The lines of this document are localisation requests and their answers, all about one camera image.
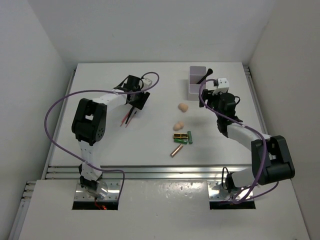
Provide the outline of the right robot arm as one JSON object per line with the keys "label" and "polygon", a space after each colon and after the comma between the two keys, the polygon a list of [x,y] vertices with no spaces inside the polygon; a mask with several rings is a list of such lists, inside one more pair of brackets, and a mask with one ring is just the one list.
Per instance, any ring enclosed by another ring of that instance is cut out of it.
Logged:
{"label": "right robot arm", "polygon": [[234,140],[250,151],[251,166],[227,174],[224,185],[228,192],[250,185],[267,185],[295,177],[296,170],[286,139],[270,136],[244,125],[236,115],[236,96],[204,89],[199,106],[215,113],[217,128],[226,138]]}

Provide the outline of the black round makeup brush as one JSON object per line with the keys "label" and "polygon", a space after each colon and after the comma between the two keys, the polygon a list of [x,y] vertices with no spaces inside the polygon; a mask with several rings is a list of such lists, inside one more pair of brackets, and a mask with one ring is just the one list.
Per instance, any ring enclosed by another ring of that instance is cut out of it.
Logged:
{"label": "black round makeup brush", "polygon": [[132,115],[132,113],[133,113],[134,109],[135,109],[135,107],[134,107],[134,106],[132,106],[132,107],[131,107],[131,109],[129,110],[128,115],[127,115],[127,117],[126,117],[126,119],[125,119],[125,124],[127,124],[127,123],[128,123],[128,121],[129,121],[129,119],[130,119],[130,117],[131,117],[131,115]]}

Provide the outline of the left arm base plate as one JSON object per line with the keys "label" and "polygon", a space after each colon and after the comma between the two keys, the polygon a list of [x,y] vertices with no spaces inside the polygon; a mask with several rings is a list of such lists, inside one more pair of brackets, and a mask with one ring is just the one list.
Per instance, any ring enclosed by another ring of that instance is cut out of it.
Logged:
{"label": "left arm base plate", "polygon": [[102,202],[116,202],[119,199],[121,183],[119,181],[104,181],[97,185],[97,190],[82,187],[78,182],[75,188],[74,201],[92,202],[95,198]]}

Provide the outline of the pink makeup pencil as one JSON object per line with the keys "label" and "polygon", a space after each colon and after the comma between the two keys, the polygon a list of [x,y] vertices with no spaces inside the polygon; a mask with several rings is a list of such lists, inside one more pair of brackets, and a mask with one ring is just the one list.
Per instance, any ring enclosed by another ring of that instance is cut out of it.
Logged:
{"label": "pink makeup pencil", "polygon": [[120,127],[124,124],[124,122],[126,121],[126,119],[128,118],[129,112],[124,116],[124,118],[121,121]]}

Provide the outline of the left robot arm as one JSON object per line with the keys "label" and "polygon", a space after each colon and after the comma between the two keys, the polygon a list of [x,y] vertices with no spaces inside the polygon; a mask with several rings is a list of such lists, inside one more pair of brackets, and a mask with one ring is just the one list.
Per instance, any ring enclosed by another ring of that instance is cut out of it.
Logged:
{"label": "left robot arm", "polygon": [[79,166],[80,185],[91,195],[102,198],[107,195],[108,186],[103,181],[99,159],[94,157],[98,142],[106,131],[107,114],[115,108],[129,104],[131,109],[142,110],[150,93],[146,91],[153,82],[145,77],[129,75],[120,84],[98,98],[82,98],[77,106],[71,131],[79,143],[81,158]]}

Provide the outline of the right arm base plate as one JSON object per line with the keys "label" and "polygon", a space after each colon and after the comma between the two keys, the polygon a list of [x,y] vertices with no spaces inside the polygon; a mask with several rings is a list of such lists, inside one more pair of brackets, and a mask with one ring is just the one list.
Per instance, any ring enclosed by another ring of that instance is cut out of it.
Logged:
{"label": "right arm base plate", "polygon": [[240,201],[249,191],[249,187],[241,187],[229,193],[221,185],[220,180],[208,180],[207,190],[210,203]]}

